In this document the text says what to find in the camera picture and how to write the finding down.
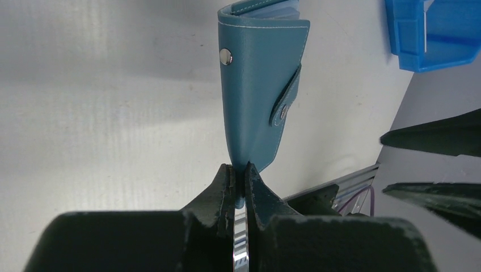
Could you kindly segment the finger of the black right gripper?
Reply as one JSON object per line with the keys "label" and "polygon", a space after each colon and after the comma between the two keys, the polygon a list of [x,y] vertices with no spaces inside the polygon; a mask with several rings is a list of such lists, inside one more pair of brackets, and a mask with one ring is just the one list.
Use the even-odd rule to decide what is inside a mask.
{"label": "finger of the black right gripper", "polygon": [[382,192],[422,207],[480,239],[480,184],[400,182]]}
{"label": "finger of the black right gripper", "polygon": [[380,143],[433,154],[480,157],[480,109],[389,131],[380,137]]}

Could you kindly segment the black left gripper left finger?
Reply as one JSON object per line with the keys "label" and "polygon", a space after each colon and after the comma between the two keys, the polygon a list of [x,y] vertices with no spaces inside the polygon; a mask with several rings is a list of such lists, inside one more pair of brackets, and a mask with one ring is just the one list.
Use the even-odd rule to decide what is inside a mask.
{"label": "black left gripper left finger", "polygon": [[233,271],[232,167],[176,211],[76,211],[40,236],[26,271]]}

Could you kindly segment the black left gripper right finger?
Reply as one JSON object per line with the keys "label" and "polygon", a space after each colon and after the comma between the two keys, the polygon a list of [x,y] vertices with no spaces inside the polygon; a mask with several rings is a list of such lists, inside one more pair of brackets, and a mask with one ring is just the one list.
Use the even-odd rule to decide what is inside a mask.
{"label": "black left gripper right finger", "polygon": [[399,218],[302,215],[244,172],[251,271],[436,271],[417,228]]}

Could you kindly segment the blue plastic bin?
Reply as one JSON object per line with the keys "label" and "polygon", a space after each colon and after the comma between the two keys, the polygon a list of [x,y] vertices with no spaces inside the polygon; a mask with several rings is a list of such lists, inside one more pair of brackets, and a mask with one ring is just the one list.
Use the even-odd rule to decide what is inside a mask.
{"label": "blue plastic bin", "polygon": [[480,1],[385,2],[392,54],[423,73],[472,63],[480,52]]}

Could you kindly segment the teal leather card holder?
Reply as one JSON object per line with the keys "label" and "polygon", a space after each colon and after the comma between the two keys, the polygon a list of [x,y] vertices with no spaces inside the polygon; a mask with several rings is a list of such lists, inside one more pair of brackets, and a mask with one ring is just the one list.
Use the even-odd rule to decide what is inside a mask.
{"label": "teal leather card holder", "polygon": [[287,113],[298,94],[310,22],[298,1],[239,1],[218,11],[218,47],[227,149],[244,205],[248,164],[275,159]]}

